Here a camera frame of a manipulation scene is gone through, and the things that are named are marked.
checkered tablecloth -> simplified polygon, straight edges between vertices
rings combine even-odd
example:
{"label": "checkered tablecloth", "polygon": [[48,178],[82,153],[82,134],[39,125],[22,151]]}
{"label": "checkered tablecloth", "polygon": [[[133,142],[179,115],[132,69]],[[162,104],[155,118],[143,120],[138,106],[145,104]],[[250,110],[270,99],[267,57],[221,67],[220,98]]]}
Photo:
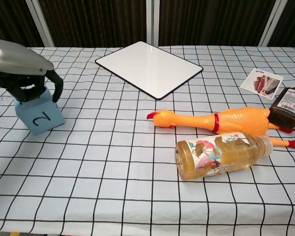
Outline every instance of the checkered tablecloth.
{"label": "checkered tablecloth", "polygon": [[[183,181],[174,160],[176,142],[212,133],[161,129],[146,120],[159,109],[206,115],[268,108],[273,101],[238,87],[254,67],[284,76],[277,95],[294,86],[295,48],[163,49],[204,70],[155,101],[94,63],[117,48],[33,48],[64,79],[58,105],[66,123],[32,135],[0,88],[0,231],[295,236],[295,149],[275,147],[250,169]],[[295,139],[295,132],[268,134]]]}

bottle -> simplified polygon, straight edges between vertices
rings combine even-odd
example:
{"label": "bottle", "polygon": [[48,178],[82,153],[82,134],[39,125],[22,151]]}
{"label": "bottle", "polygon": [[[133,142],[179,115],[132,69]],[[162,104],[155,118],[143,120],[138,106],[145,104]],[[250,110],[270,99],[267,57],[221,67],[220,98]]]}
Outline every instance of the bottle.
{"label": "bottle", "polygon": [[283,89],[270,107],[268,120],[286,129],[295,127],[295,86]]}
{"label": "bottle", "polygon": [[250,167],[272,151],[268,136],[235,132],[179,141],[175,160],[181,178],[192,179]]}

white tablecloth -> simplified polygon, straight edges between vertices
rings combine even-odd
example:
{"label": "white tablecloth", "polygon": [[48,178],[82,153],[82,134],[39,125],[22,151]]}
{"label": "white tablecloth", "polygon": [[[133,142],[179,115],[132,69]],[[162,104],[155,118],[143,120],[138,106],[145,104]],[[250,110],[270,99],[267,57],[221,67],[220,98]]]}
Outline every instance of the white tablecloth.
{"label": "white tablecloth", "polygon": [[[183,181],[176,142],[212,133],[146,120],[159,109],[205,115],[268,108],[273,101],[238,87],[254,67],[284,76],[278,94],[295,85],[295,48],[163,49],[204,70],[155,101],[94,63],[117,48],[33,48],[64,78],[58,105],[66,123],[31,134],[0,88],[0,231],[295,236],[295,149],[275,147],[250,169]],[[295,139],[295,132],[269,135]]]}

brown bottle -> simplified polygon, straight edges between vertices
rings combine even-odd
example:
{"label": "brown bottle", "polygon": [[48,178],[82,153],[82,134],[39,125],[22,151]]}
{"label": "brown bottle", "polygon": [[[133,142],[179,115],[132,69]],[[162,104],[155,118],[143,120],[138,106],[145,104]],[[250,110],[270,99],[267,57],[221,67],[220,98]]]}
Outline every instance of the brown bottle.
{"label": "brown bottle", "polygon": [[272,151],[268,136],[236,132],[179,141],[175,160],[181,178],[192,179],[247,168]]}
{"label": "brown bottle", "polygon": [[270,107],[268,120],[286,129],[295,127],[295,86],[283,89]]}

rubber chicken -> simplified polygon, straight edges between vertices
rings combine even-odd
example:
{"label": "rubber chicken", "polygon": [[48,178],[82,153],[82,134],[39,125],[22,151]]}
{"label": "rubber chicken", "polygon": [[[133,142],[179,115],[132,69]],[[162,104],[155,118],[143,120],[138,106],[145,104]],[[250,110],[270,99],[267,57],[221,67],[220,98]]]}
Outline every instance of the rubber chicken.
{"label": "rubber chicken", "polygon": [[[228,109],[207,116],[185,116],[171,111],[161,110],[148,114],[147,119],[153,119],[154,125],[162,128],[174,126],[191,126],[211,130],[216,134],[242,132],[252,136],[266,135],[268,129],[278,129],[291,133],[295,129],[285,129],[270,123],[267,117],[269,109],[258,107],[243,107]],[[279,140],[271,138],[274,146],[295,148],[295,140]]]}

